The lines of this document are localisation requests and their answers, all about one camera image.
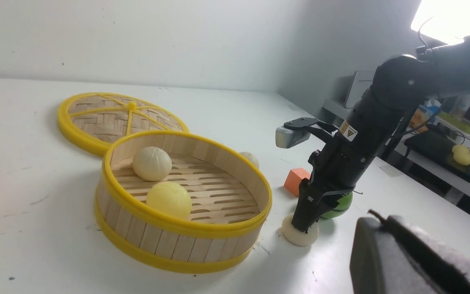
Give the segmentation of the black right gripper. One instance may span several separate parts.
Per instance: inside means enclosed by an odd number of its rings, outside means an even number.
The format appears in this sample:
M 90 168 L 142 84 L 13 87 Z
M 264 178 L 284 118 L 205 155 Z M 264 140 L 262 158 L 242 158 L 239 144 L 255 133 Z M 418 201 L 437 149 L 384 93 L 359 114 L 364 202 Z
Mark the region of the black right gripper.
M 375 156 L 376 148 L 368 145 L 326 146 L 313 152 L 308 159 L 311 177 L 299 185 L 293 227 L 306 232 L 322 214 L 336 208 L 338 200 L 353 191 Z

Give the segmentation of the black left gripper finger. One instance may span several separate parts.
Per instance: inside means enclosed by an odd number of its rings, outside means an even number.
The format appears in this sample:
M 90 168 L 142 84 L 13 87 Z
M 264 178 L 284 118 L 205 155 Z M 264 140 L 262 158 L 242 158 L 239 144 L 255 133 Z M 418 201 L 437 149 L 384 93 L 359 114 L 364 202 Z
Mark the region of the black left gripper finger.
M 401 216 L 357 220 L 350 258 L 355 294 L 470 294 L 470 259 Z

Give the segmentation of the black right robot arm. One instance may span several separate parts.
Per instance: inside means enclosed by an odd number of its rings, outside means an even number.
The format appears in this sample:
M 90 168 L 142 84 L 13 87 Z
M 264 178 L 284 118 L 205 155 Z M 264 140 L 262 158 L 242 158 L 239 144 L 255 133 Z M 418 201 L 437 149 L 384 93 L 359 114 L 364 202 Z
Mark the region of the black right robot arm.
M 312 152 L 311 177 L 299 184 L 292 225 L 306 232 L 352 192 L 405 115 L 431 98 L 470 94 L 470 37 L 460 44 L 400 55 L 377 67 L 373 81 L 340 127 L 315 118 L 284 123 L 293 131 L 287 148 L 313 134 L 325 145 Z

